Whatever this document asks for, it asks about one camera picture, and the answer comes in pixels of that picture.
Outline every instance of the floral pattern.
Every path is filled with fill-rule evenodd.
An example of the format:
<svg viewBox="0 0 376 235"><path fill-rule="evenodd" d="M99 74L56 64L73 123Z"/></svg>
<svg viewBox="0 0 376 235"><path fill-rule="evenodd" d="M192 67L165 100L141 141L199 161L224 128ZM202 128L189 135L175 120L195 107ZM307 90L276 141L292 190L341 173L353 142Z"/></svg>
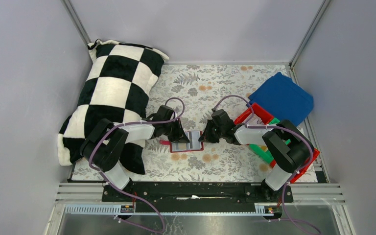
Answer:
<svg viewBox="0 0 376 235"><path fill-rule="evenodd" d="M164 65L162 74L150 92L146 113L157 111L170 97L179 97L185 103L181 123L186 131L203 130L211 117L211 108L229 94L248 97L265 80L281 72L283 65ZM168 102L177 113L182 105L177 100ZM244 101L237 98L225 99L220 106L232 119L246 109ZM134 181L208 181L208 182L261 182L271 168L246 145L204 143L203 151L170 153L169 145L159 139L147 140L142 157L145 175L127 171ZM75 165L73 180L102 178L90 169L88 162L81 159ZM311 166L298 182L317 182Z"/></svg>

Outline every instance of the blue folded fabric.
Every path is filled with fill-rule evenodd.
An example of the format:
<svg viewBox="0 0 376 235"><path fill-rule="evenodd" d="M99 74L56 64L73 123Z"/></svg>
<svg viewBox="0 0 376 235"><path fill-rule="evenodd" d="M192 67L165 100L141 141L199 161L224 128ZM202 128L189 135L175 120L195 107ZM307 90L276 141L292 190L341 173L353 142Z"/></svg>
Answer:
<svg viewBox="0 0 376 235"><path fill-rule="evenodd" d="M257 103L277 119L287 119L295 126L313 109L313 96L280 72L264 82L249 99L251 104Z"/></svg>

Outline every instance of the pillow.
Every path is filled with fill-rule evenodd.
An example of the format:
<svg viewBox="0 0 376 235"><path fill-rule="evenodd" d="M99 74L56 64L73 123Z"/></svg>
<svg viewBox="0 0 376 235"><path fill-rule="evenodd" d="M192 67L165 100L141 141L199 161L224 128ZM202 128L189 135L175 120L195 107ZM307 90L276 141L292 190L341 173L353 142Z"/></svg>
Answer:
<svg viewBox="0 0 376 235"><path fill-rule="evenodd" d="M161 51L136 44L96 40L88 44L92 69L78 99L77 109L58 134L58 160L71 165L81 159L79 149L97 123L139 121L146 117L149 92L169 59ZM145 140L125 144L120 158L131 172L145 174Z"/></svg>

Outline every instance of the checkered pillow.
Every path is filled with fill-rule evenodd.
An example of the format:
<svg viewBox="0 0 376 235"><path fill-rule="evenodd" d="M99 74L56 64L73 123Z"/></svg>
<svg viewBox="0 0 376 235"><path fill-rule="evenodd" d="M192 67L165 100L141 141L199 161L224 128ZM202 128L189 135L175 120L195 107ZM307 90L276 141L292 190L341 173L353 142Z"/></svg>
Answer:
<svg viewBox="0 0 376 235"><path fill-rule="evenodd" d="M145 118L148 94L169 59L157 49L116 41L96 40L88 49L93 67L76 111L58 135L61 165L71 165L81 158L81 144L101 119L122 123ZM125 144L120 162L129 171L144 174L144 145L144 140Z"/></svg>

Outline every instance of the white wall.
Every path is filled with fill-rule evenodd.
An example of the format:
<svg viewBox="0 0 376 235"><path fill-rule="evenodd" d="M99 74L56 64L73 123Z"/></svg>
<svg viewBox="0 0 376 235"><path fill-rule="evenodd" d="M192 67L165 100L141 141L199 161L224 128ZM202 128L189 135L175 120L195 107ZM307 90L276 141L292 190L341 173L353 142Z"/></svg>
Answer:
<svg viewBox="0 0 376 235"><path fill-rule="evenodd" d="M170 63L288 62L322 0L72 0L90 38L145 44Z"/></svg>
<svg viewBox="0 0 376 235"><path fill-rule="evenodd" d="M358 235L376 234L376 1L331 3L296 65Z"/></svg>
<svg viewBox="0 0 376 235"><path fill-rule="evenodd" d="M56 133L89 68L61 1L0 0L0 235L42 234L68 170Z"/></svg>

